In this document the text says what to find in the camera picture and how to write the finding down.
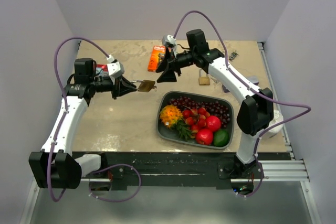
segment orange box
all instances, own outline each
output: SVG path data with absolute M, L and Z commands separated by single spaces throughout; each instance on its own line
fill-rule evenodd
M 164 57 L 164 54 L 166 52 L 165 46 L 154 46 L 151 58 L 148 63 L 147 70 L 150 72 L 155 72 L 156 68 L 158 67 L 159 63 Z

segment table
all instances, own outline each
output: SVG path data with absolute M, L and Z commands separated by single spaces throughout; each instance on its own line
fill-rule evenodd
M 148 72 L 147 65 L 154 45 L 159 40 L 95 40 L 108 54 L 112 54 L 125 68 L 128 80 L 156 80 L 160 73 Z M 178 41 L 187 46 L 186 41 Z M 208 41 L 210 48 L 222 50 L 219 41 Z M 255 41 L 226 41 L 228 53 L 237 51 L 231 63 L 244 76 L 257 76 L 261 88 L 269 87 L 258 45 Z M 93 58 L 106 64 L 105 56 L 94 46 L 82 41 L 77 58 Z M 189 146 L 160 138 L 155 129 L 156 115 L 162 97 L 169 91 L 184 91 L 225 99 L 234 108 L 239 104 L 231 93 L 224 93 L 222 85 L 211 80 L 210 86 L 198 85 L 196 66 L 182 69 L 175 83 L 159 83 L 157 92 L 134 92 L 113 100 L 111 93 L 97 93 L 83 115 L 74 141 L 73 151 L 105 152 L 236 152 L 241 130 L 235 122 L 231 145 L 225 150 Z M 260 152 L 286 152 L 284 136 L 279 132 L 272 138 L 263 138 Z

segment gray wall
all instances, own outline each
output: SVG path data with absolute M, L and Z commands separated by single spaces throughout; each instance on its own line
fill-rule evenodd
M 0 219 L 18 223 L 39 151 L 60 105 L 53 54 L 72 35 L 56 0 L 0 0 Z M 62 78 L 70 73 L 77 45 L 60 57 Z
M 91 39 L 161 39 L 191 9 L 210 16 L 224 39 L 265 41 L 289 0 L 57 0 L 72 32 Z M 183 25 L 216 35 L 198 15 Z
M 287 129 L 296 158 L 306 161 L 325 224 L 335 223 L 335 18 L 334 0 L 290 0 L 266 42 L 279 99 L 312 106 Z M 283 108 L 285 117 L 297 112 Z

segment metal frame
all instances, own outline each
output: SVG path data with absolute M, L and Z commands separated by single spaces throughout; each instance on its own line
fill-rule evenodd
M 277 99 L 277 94 L 275 92 L 274 84 L 273 84 L 270 71 L 268 68 L 267 60 L 265 57 L 263 44 L 259 42 L 258 46 L 259 46 L 260 54 L 261 54 L 263 64 L 265 67 L 265 71 L 266 71 L 266 74 L 267 74 L 267 77 L 270 83 L 270 87 L 273 91 L 275 99 Z M 287 152 L 290 154 L 290 157 L 292 160 L 260 160 L 264 168 L 264 174 L 265 174 L 264 181 L 265 182 L 297 182 L 297 181 L 300 181 L 312 223 L 320 224 L 321 221 L 320 221 L 320 217 L 317 211 L 314 198 L 310 190 L 309 177 L 308 177 L 305 163 L 303 160 L 301 161 L 295 160 L 293 150 L 291 147 L 291 143 L 289 141 L 289 137 L 288 137 L 285 126 L 283 127 L 282 132 L 284 135 L 284 142 L 285 142 Z M 158 175 L 162 175 L 162 174 L 155 174 L 155 172 L 154 173 L 151 172 L 150 174 L 142 174 L 142 175 L 143 176 L 154 175 L 152 177 L 158 177 Z M 180 177 L 184 177 L 183 175 L 190 176 L 191 174 L 178 174 L 178 175 Z M 83 182 L 109 182 L 109 179 L 107 178 L 83 178 L 81 181 Z M 233 183 L 244 183 L 246 181 L 247 181 L 246 179 L 231 179 L 231 182 Z M 39 192 L 39 188 L 37 187 L 36 182 L 33 181 L 30 191 L 29 191 L 27 203 L 26 203 L 20 224 L 30 223 L 30 219 L 33 214 L 38 192 Z

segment green fruit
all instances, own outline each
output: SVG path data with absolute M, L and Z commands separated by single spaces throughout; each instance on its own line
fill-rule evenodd
M 230 141 L 229 133 L 224 129 L 219 129 L 214 134 L 213 144 L 217 147 L 223 147 Z

